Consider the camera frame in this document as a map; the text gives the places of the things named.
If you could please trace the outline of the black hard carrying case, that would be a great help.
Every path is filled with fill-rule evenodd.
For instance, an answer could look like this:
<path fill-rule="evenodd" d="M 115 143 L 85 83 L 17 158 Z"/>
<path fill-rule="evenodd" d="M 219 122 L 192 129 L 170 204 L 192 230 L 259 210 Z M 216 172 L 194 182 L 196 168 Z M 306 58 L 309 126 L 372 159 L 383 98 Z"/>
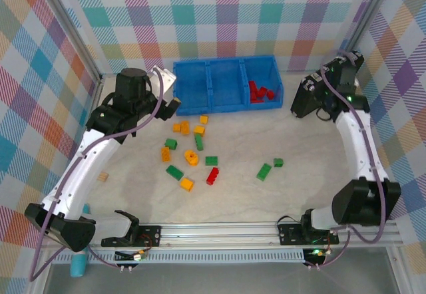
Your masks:
<path fill-rule="evenodd" d="M 297 118 L 303 118 L 311 112 L 322 108 L 318 102 L 318 85 L 320 81 L 318 71 L 319 69 L 300 81 L 291 106 L 291 112 Z"/>

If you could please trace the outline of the blue three-compartment plastic bin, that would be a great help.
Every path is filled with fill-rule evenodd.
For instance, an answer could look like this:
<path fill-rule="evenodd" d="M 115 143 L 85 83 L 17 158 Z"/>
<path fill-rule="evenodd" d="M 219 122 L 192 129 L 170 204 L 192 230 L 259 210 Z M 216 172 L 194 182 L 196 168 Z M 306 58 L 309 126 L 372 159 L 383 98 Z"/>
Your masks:
<path fill-rule="evenodd" d="M 272 55 L 178 61 L 173 72 L 174 96 L 182 102 L 178 116 L 267 110 L 284 103 L 284 86 Z M 257 90 L 264 86 L 274 91 L 275 99 L 269 101 L 265 96 L 252 104 L 250 80 Z"/>

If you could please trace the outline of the teal marker pen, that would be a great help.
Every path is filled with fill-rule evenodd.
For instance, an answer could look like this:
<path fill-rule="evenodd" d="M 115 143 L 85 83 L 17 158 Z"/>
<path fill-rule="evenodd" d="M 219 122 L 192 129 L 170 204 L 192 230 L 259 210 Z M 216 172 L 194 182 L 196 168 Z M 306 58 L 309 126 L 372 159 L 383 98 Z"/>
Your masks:
<path fill-rule="evenodd" d="M 75 252 L 71 259 L 70 276 L 73 278 L 82 277 L 86 271 L 88 249 Z"/>

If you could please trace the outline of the aluminium frame post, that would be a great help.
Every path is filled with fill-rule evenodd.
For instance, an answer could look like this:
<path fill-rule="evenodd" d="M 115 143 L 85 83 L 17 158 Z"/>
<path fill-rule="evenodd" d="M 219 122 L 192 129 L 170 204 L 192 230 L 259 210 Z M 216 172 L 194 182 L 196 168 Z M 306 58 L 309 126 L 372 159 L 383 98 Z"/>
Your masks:
<path fill-rule="evenodd" d="M 349 11 L 349 25 L 345 30 L 340 49 L 351 51 L 357 48 L 384 1 L 354 0 Z"/>
<path fill-rule="evenodd" d="M 94 59 L 92 58 L 89 50 L 83 42 L 79 32 L 77 31 L 76 26 L 74 25 L 66 7 L 63 5 L 61 0 L 47 0 L 47 3 L 51 7 L 57 21 L 60 23 L 64 32 L 70 38 L 71 43 L 76 49 L 77 54 L 80 56 L 83 64 L 87 68 L 90 76 L 96 83 L 102 82 L 102 74 L 95 64 Z"/>

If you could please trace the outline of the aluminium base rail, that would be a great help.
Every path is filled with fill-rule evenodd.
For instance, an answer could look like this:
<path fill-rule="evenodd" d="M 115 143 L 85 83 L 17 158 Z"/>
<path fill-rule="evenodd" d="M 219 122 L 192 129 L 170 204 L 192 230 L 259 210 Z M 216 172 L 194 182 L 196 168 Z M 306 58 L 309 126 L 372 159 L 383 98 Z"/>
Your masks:
<path fill-rule="evenodd" d="M 153 247 L 166 249 L 254 249 L 261 247 L 304 247 L 325 248 L 342 247 L 348 241 L 352 247 L 365 247 L 367 244 L 353 232 L 321 232 L 315 236 L 304 236 L 300 225 L 293 221 L 258 222 L 258 223 L 140 223 L 143 226 L 161 228 L 158 245 Z M 68 249 L 80 251 L 91 243 L 94 236 L 87 232 L 73 232 L 65 239 L 52 233 L 47 235 L 49 241 L 57 241 Z"/>

